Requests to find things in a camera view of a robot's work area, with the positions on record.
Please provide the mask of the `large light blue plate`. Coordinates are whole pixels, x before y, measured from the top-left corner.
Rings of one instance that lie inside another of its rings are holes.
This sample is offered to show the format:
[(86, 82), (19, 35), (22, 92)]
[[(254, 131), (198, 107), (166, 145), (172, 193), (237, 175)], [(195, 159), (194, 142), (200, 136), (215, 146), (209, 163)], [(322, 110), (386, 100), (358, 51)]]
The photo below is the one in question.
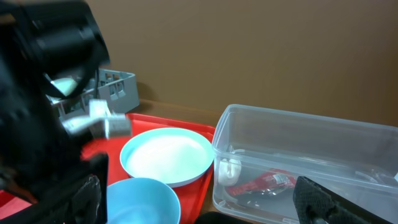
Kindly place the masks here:
[(158, 128), (134, 136), (121, 149), (120, 163), (131, 177), (158, 180), (171, 188), (199, 179), (211, 166), (211, 142), (183, 128)]

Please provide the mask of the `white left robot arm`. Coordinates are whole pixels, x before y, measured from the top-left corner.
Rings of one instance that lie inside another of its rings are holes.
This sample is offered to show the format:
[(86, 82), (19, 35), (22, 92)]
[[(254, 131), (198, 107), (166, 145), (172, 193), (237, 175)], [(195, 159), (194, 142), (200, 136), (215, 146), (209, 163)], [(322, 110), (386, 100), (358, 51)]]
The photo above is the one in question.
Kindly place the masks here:
[(109, 54), (84, 1), (1, 2), (1, 187), (30, 203), (80, 163), (50, 97), (79, 97)]

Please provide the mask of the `small light blue bowl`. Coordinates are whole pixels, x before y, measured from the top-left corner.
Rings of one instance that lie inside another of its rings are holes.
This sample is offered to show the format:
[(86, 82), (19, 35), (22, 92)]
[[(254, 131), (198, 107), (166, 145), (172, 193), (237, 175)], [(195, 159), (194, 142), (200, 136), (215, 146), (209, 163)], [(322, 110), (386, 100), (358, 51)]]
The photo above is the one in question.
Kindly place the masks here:
[(179, 224), (182, 211), (175, 191), (158, 180), (130, 178), (107, 188), (108, 223)]

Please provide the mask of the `green bowl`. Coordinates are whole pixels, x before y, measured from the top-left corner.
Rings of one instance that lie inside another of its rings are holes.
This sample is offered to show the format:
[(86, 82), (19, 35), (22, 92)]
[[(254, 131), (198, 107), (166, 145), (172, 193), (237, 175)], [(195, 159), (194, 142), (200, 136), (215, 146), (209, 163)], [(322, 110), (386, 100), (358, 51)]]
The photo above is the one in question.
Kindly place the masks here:
[(77, 86), (77, 82), (73, 78), (60, 78), (57, 80), (52, 80), (51, 84), (65, 96), (69, 95)]

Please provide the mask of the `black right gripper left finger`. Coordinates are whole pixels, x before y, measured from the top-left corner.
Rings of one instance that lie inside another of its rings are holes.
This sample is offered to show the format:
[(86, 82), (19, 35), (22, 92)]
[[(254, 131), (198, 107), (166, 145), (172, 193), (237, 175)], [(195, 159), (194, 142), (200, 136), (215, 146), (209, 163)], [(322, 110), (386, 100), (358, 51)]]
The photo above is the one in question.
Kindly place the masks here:
[(106, 223), (109, 157), (99, 153), (81, 161), (38, 203), (1, 220), (2, 224)]

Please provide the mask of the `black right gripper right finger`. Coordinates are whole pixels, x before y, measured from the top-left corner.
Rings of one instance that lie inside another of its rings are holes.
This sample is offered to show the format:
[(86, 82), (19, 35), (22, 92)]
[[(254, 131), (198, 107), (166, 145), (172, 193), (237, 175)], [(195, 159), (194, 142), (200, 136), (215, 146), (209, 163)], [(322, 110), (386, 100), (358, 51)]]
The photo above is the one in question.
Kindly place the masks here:
[(297, 178), (293, 202), (300, 224), (391, 224), (304, 176)]

